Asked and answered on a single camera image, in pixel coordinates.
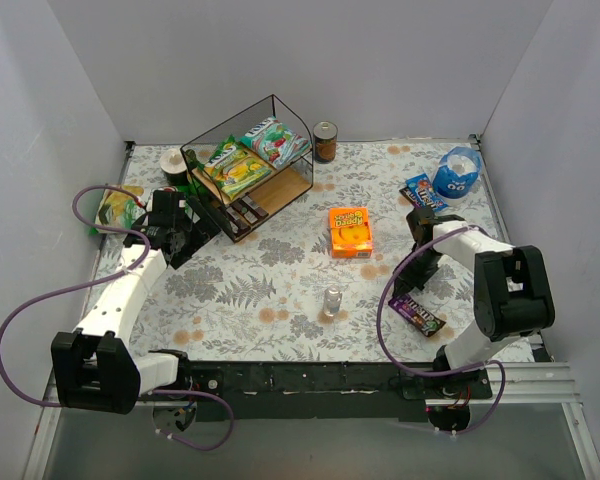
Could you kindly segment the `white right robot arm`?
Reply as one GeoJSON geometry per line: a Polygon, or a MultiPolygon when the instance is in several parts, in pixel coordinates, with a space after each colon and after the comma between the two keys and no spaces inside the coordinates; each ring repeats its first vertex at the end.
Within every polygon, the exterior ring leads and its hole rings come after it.
{"type": "Polygon", "coordinates": [[[509,344],[553,325],[554,303],[537,247],[500,242],[457,215],[438,216],[429,207],[414,209],[406,221],[414,245],[395,269],[389,305],[423,333],[434,332],[435,319],[416,311],[411,291],[424,289],[444,256],[473,275],[474,320],[439,349],[429,378],[481,369],[509,344]]]}

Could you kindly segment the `brown chocolate bar wrapper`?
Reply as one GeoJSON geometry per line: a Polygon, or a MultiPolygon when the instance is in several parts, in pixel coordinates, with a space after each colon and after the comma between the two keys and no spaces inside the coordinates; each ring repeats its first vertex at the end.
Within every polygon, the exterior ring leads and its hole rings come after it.
{"type": "Polygon", "coordinates": [[[269,213],[249,195],[245,195],[242,198],[242,201],[246,205],[246,208],[249,210],[249,212],[255,216],[257,222],[263,221],[269,216],[269,213]]]}

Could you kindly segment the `green Fox's candy bag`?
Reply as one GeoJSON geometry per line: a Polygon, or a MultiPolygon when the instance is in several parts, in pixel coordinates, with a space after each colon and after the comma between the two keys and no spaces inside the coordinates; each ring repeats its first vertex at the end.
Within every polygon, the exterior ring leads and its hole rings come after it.
{"type": "Polygon", "coordinates": [[[264,160],[233,135],[217,146],[201,169],[230,199],[273,173],[264,160]]]}

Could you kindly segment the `purple M&M's candy bag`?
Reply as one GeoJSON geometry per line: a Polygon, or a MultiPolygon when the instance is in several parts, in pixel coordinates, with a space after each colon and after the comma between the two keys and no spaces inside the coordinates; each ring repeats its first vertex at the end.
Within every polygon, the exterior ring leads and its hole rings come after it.
{"type": "Polygon", "coordinates": [[[409,294],[393,297],[388,304],[426,338],[433,337],[446,325],[444,320],[429,312],[409,294]]]}

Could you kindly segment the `brown purple chocolate bar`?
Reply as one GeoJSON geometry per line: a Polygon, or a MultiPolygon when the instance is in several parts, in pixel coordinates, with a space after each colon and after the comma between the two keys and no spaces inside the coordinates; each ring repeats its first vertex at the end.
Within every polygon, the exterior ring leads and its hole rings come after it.
{"type": "Polygon", "coordinates": [[[232,207],[226,207],[227,216],[229,221],[235,229],[235,235],[241,236],[250,230],[250,224],[247,223],[244,218],[232,207]]]}

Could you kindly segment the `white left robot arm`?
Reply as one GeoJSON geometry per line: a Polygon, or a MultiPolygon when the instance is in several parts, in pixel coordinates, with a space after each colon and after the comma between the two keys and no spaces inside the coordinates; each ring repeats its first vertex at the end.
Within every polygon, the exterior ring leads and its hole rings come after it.
{"type": "Polygon", "coordinates": [[[193,197],[170,188],[151,193],[144,213],[125,235],[116,279],[107,282],[73,331],[60,332],[52,341],[62,406],[127,414],[142,395],[156,389],[191,388],[185,353],[158,349],[134,358],[130,337],[159,278],[186,263],[215,233],[193,197]]]}

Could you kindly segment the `teal Fox's candy bag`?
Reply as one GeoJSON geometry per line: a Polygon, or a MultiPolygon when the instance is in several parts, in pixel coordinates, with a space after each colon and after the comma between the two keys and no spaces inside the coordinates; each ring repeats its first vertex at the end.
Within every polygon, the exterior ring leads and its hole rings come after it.
{"type": "Polygon", "coordinates": [[[274,116],[269,116],[249,129],[240,142],[270,163],[282,169],[306,154],[310,149],[307,138],[288,128],[274,116]]]}

